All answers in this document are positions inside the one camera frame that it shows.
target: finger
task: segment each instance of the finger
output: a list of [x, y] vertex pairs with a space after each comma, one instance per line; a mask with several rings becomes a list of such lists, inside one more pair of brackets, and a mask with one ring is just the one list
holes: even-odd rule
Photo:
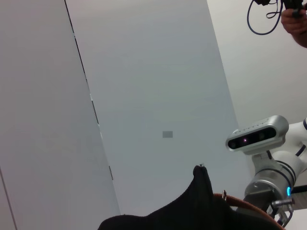
[[284, 28], [286, 29], [286, 31], [294, 31], [294, 30], [299, 30], [299, 29], [302, 29], [302, 28], [305, 28], [306, 25], [303, 24], [303, 23], [297, 23], [297, 24], [288, 24], [286, 25]]
[[307, 15], [304, 14], [302, 17], [300, 18], [282, 18], [282, 24], [295, 24], [295, 23], [300, 23], [303, 21], [306, 21], [307, 19]]
[[[282, 16], [283, 16], [283, 17], [292, 18], [293, 11], [294, 11], [294, 9], [287, 9], [287, 10], [285, 10], [285, 11], [282, 12]], [[301, 11], [299, 12], [299, 14], [300, 14], [300, 15], [304, 15], [304, 14], [306, 14], [306, 11], [305, 11], [305, 10], [301, 10]]]
[[291, 34], [297, 35], [297, 34], [301, 34], [301, 33], [305, 32], [305, 31], [307, 31], [307, 27], [299, 29], [299, 30], [294, 30], [294, 31], [292, 31]]
[[300, 15], [306, 15], [306, 11], [305, 10], [300, 10], [299, 14]]
[[287, 9], [285, 11], [282, 12], [282, 16], [283, 17], [289, 17], [292, 18], [292, 13], [293, 13], [294, 9]]

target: human hand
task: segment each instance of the human hand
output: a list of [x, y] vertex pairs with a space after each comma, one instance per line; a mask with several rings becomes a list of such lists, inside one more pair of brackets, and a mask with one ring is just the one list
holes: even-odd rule
[[294, 9], [287, 9], [282, 12], [282, 24], [288, 33], [292, 35], [299, 35], [307, 31], [307, 15], [305, 10], [301, 10], [299, 12], [301, 17], [294, 18], [292, 16], [293, 10]]

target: white backdrop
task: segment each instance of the white backdrop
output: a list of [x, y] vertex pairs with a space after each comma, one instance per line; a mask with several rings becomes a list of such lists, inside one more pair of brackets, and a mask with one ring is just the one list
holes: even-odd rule
[[206, 1], [67, 3], [121, 213], [173, 201], [202, 162], [215, 192], [243, 198], [251, 177], [225, 148], [237, 122]]
[[[307, 117], [307, 49], [296, 44], [281, 23], [270, 35], [252, 33], [247, 26], [250, 2], [208, 0], [237, 121], [243, 127], [283, 115], [290, 123], [301, 122]], [[265, 15], [273, 11], [275, 5], [254, 3], [253, 29], [271, 30], [277, 17], [269, 20]], [[307, 173], [296, 183], [303, 184], [307, 184]]]

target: metal bracket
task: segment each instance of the metal bracket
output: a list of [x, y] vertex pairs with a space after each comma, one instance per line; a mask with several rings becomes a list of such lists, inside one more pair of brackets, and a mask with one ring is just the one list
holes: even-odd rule
[[227, 200], [227, 192], [226, 192], [225, 190], [223, 190], [222, 199], [223, 199], [224, 201]]
[[258, 153], [252, 156], [255, 166], [255, 174], [265, 168], [281, 170], [283, 167], [277, 163], [267, 152]]
[[289, 211], [290, 215], [287, 217], [284, 211], [280, 213], [280, 218], [278, 220], [278, 223], [280, 223], [283, 227], [286, 227], [286, 225], [289, 223], [293, 216], [293, 207], [292, 205], [295, 204], [295, 201], [293, 198], [285, 199], [285, 200], [276, 200], [272, 202], [272, 206], [274, 208], [279, 207], [286, 207]]

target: blue light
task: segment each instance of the blue light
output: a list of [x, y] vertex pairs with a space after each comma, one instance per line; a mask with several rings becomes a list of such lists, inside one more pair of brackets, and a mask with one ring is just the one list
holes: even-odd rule
[[288, 194], [288, 196], [291, 195], [291, 188], [290, 187], [287, 188], [287, 194]]

